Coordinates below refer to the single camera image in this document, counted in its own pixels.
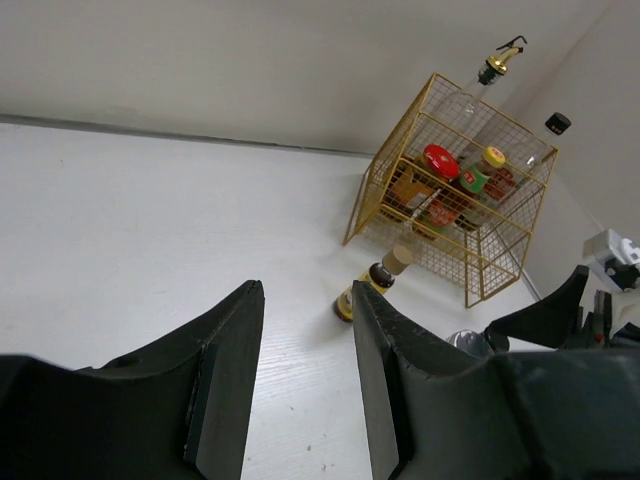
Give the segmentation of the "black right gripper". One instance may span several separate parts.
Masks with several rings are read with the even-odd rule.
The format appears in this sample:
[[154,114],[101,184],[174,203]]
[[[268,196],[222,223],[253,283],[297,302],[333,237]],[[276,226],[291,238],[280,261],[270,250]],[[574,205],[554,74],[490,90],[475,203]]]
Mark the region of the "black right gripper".
[[377,479],[635,479],[639,475],[639,290],[597,290],[589,268],[487,326],[509,339],[579,349],[474,358],[353,286],[354,335]]

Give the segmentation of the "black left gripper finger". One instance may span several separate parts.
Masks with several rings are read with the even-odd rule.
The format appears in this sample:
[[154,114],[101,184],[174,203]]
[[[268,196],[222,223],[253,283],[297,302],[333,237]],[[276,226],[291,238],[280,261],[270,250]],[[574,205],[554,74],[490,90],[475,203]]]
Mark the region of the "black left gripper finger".
[[237,479],[264,320],[249,280],[100,368],[1,359],[5,479]]

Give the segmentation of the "small yellow label bottle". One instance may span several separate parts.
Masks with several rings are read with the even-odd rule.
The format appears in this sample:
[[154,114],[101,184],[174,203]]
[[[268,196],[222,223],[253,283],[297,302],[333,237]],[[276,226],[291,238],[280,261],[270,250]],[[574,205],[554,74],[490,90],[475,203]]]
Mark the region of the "small yellow label bottle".
[[[395,245],[377,263],[360,275],[357,280],[370,284],[376,291],[384,295],[399,276],[413,262],[412,252],[405,246]],[[344,322],[353,321],[352,287],[349,286],[334,301],[335,314]]]

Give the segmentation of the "tall sauce bottle yellow cap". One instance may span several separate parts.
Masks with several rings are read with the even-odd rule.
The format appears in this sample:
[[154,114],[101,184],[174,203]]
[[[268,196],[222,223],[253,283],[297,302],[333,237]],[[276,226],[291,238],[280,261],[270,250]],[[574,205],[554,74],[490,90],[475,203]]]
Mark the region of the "tall sauce bottle yellow cap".
[[506,157],[494,146],[486,147],[481,155],[464,168],[460,175],[443,188],[429,205],[414,219],[412,230],[427,240],[435,240],[460,214],[469,209],[491,177],[504,166]]

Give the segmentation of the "clear bottle black cap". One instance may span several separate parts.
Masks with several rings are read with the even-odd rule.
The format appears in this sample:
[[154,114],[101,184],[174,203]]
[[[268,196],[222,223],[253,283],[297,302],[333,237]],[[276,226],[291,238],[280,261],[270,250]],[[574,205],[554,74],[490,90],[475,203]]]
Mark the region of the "clear bottle black cap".
[[477,205],[468,207],[455,220],[464,231],[476,231],[486,223],[497,224],[503,217],[514,216],[513,222],[533,229],[540,196],[544,193],[556,150],[552,142],[562,136],[572,121],[560,112],[553,113],[537,135],[518,129],[500,115],[494,115],[472,137],[471,141],[449,135],[458,162],[471,164],[478,146],[494,146],[506,157],[507,163],[494,174],[478,195]]

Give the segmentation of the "red lid sauce jar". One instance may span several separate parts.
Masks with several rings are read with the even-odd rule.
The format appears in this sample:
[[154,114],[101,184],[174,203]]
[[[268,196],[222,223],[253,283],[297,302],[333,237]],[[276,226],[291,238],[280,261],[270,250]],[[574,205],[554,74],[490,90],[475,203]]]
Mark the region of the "red lid sauce jar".
[[396,223],[404,222],[459,174],[458,162],[440,145],[428,144],[412,159],[402,156],[384,194],[381,214]]

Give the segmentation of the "glass oil bottle gold spout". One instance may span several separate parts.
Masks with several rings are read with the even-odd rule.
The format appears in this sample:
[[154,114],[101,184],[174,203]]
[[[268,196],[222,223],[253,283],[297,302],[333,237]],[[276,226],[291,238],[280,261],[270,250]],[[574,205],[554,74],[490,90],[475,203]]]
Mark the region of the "glass oil bottle gold spout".
[[506,44],[497,47],[496,53],[487,57],[474,80],[461,90],[450,93],[433,110],[438,120],[438,131],[432,142],[453,152],[453,144],[460,134],[467,132],[480,111],[480,102],[489,88],[508,72],[508,62],[524,51],[527,39],[518,35]]

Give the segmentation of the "white shaker silver lid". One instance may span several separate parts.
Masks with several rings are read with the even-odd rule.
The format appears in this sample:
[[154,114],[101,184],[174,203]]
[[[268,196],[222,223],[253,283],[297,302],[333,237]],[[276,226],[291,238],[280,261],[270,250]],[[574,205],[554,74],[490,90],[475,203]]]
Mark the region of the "white shaker silver lid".
[[459,330],[446,338],[446,342],[474,358],[487,358],[494,350],[482,333]]

